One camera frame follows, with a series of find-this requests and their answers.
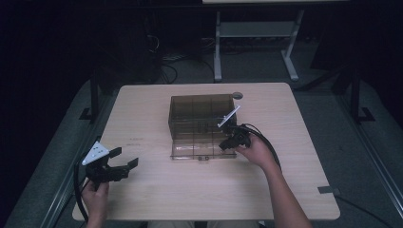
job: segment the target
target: left hand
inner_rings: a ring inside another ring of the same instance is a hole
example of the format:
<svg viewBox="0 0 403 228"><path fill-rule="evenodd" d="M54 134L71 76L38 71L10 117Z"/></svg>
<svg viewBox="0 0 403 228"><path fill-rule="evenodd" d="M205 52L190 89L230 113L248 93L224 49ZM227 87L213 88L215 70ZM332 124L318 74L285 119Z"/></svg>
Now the left hand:
<svg viewBox="0 0 403 228"><path fill-rule="evenodd" d="M107 195L109 182L102 182L95 191L95 183L90 180L82 196L88 210L87 227L102 227L107 217Z"/></svg>

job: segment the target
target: brown translucent container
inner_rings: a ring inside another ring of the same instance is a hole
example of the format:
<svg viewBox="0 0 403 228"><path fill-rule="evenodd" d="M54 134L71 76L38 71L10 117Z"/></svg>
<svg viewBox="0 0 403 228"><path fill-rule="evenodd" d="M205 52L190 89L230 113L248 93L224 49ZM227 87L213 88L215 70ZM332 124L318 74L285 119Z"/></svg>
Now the brown translucent container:
<svg viewBox="0 0 403 228"><path fill-rule="evenodd" d="M173 96L169 111L173 160L236 158L219 147L228 138L218 124L234 110L232 94ZM236 123L234 114L229 122Z"/></svg>

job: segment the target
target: table top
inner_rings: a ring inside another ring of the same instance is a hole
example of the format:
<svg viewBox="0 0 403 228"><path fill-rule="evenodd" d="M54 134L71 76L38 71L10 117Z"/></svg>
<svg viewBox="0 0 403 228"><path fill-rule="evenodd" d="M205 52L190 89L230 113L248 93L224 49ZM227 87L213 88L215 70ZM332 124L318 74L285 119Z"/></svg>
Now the table top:
<svg viewBox="0 0 403 228"><path fill-rule="evenodd" d="M101 143L123 153L109 165L139 158L128 179L112 182L108 219L273 219L263 172L241 154L209 161L170 159L171 96L243 94L238 124L253 124L275 147L284 178L309 219L337 219L333 194L287 84L127 85L121 88ZM82 219L76 207L75 219Z"/></svg>

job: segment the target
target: human hand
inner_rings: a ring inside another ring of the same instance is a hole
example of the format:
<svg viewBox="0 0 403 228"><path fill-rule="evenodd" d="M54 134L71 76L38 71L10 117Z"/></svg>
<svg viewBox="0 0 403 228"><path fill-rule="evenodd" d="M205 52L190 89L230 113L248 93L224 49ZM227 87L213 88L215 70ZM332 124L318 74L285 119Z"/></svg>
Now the human hand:
<svg viewBox="0 0 403 228"><path fill-rule="evenodd" d="M88 210L87 227L102 227L106 220L107 194L109 182L100 183L95 191L95 183L90 180L83 190L82 196Z"/></svg>
<svg viewBox="0 0 403 228"><path fill-rule="evenodd" d="M272 152L258 136L249 134L249 139L251 141L249 148L238 146L236 150L250 162L257 164L262 169L277 166Z"/></svg>

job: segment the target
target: human arm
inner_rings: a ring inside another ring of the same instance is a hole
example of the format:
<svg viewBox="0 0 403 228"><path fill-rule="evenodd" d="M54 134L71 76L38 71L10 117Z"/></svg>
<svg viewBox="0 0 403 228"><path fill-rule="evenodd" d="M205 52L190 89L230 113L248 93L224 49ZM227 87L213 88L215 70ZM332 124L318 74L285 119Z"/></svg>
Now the human arm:
<svg viewBox="0 0 403 228"><path fill-rule="evenodd" d="M100 183L98 189L95 190L95 183L90 180L84 188L82 196L88 210L87 228L100 228L104 225L107 216L108 191L108 182Z"/></svg>
<svg viewBox="0 0 403 228"><path fill-rule="evenodd" d="M239 146L236 149L250 162L258 165L263 170L269 184L276 227L312 227L311 222L282 176L272 152L257 136L250 134L249 138L251 140L249 148Z"/></svg>

